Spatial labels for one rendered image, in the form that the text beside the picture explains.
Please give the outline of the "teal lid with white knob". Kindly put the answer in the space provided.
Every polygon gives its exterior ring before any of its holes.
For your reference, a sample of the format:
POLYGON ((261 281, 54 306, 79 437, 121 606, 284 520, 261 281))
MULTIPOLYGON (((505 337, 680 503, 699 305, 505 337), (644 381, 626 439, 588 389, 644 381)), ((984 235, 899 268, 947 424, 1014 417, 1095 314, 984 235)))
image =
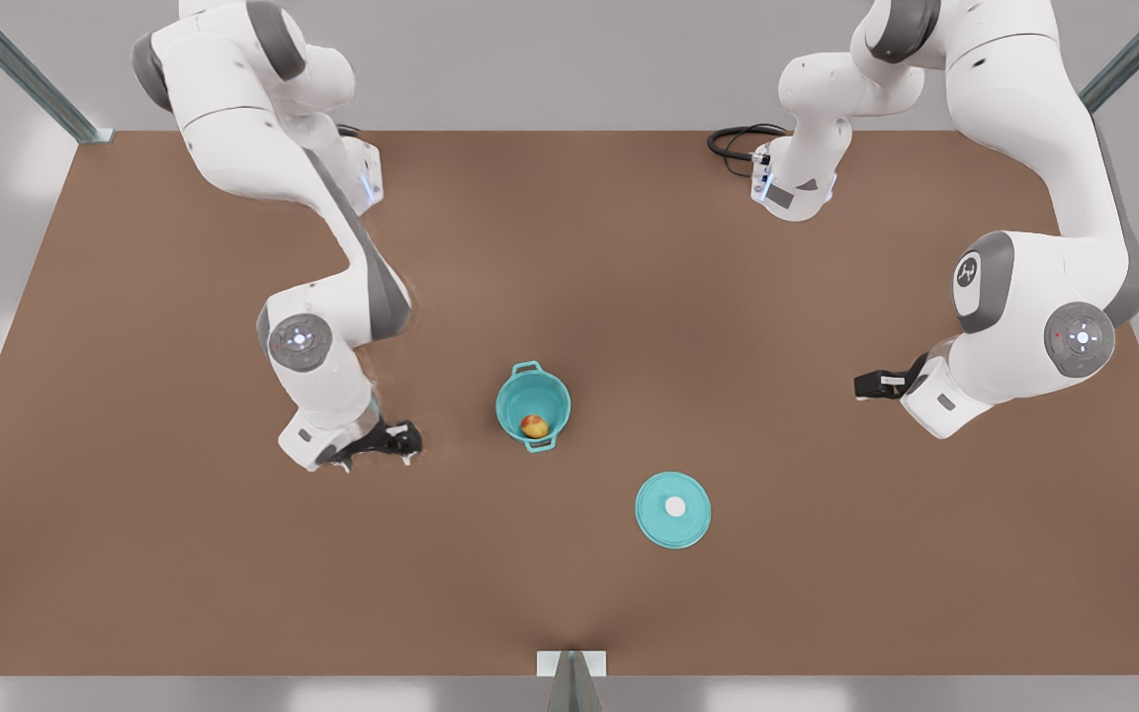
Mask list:
POLYGON ((681 550, 708 532, 713 505, 695 478, 679 472, 652 475, 636 496, 636 519, 652 545, 681 550))

